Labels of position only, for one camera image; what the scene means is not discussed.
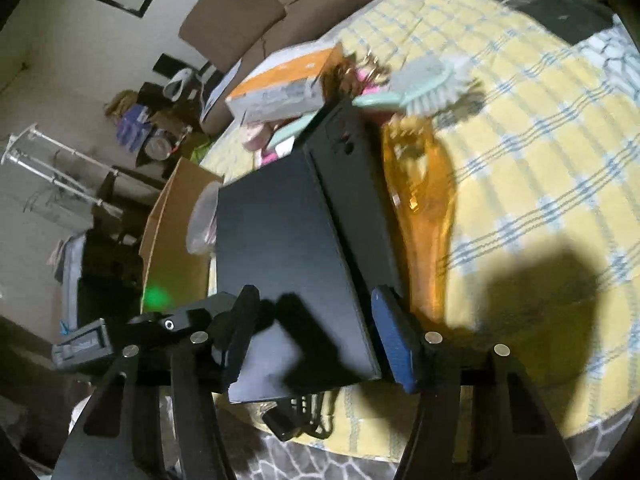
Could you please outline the black box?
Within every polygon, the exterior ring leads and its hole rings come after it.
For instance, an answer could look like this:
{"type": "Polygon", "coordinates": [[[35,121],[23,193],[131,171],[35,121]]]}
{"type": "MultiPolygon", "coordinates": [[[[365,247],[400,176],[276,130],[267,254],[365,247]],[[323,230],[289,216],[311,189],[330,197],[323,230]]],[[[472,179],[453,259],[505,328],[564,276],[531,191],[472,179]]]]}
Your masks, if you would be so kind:
{"type": "Polygon", "coordinates": [[[262,314],[234,404],[390,378],[372,292],[408,292],[404,243],[383,174],[378,127],[349,100],[329,104],[292,152],[225,186],[217,285],[252,285],[262,314]]]}

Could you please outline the amber plastic scalp massager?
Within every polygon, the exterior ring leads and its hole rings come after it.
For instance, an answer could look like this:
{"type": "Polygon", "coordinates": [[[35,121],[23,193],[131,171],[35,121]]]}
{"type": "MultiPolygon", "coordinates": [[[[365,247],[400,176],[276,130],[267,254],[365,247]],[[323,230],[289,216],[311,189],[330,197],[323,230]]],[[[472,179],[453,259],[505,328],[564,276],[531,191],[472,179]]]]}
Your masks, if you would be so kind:
{"type": "Polygon", "coordinates": [[[384,178],[405,244],[409,307],[423,325],[440,324],[456,212],[451,159],[430,118],[395,115],[381,133],[384,178]]]}

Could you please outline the brown cardboard box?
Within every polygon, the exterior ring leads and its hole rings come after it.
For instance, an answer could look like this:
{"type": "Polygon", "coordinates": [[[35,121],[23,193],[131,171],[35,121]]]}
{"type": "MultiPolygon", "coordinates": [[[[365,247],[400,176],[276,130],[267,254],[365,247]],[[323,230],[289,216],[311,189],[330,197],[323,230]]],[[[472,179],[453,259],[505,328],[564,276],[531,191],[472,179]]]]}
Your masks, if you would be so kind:
{"type": "Polygon", "coordinates": [[[209,258],[186,250],[186,231],[201,192],[220,180],[185,158],[175,166],[142,236],[143,313],[165,312],[206,297],[209,258]]]}

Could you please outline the yellow plaid tablecloth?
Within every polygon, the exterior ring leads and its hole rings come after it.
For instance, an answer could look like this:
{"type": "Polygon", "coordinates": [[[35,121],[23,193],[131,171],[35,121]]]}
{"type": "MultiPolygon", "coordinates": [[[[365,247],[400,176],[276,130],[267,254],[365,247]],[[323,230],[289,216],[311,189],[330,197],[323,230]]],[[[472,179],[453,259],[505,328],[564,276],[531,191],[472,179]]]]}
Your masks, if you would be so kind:
{"type": "Polygon", "coordinates": [[[445,322],[504,342],[564,437],[639,394],[639,107],[495,0],[374,0],[330,30],[393,67],[461,55],[473,92],[434,122],[454,164],[445,322]]]}

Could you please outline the orange and white box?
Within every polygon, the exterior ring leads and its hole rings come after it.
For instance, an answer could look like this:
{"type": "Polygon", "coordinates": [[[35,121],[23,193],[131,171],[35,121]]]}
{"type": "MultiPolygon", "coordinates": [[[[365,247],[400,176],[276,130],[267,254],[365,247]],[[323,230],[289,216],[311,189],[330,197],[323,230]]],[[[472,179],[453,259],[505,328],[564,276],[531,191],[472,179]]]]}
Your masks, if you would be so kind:
{"type": "Polygon", "coordinates": [[[268,55],[226,97],[243,124],[278,122],[316,112],[337,92],[337,67],[345,59],[336,40],[296,44],[268,55]]]}

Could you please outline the brown sofa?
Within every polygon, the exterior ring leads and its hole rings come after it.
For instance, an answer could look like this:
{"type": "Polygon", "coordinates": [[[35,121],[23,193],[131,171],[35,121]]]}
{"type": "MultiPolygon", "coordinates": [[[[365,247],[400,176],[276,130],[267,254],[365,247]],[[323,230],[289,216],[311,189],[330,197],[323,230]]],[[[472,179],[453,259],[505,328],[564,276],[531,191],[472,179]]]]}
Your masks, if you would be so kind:
{"type": "Polygon", "coordinates": [[[179,37],[236,86],[268,55],[315,40],[373,0],[198,0],[179,37]]]}

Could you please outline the mint green scrub brush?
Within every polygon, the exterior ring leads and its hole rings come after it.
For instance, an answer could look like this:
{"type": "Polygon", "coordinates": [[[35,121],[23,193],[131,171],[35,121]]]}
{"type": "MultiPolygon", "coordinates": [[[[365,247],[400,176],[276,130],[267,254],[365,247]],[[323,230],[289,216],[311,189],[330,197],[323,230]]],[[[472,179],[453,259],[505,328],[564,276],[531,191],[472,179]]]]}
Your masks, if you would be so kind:
{"type": "Polygon", "coordinates": [[[424,55],[394,70],[372,52],[348,58],[321,78],[331,101],[362,110],[430,117],[456,104],[472,86],[467,58],[424,55]]]}

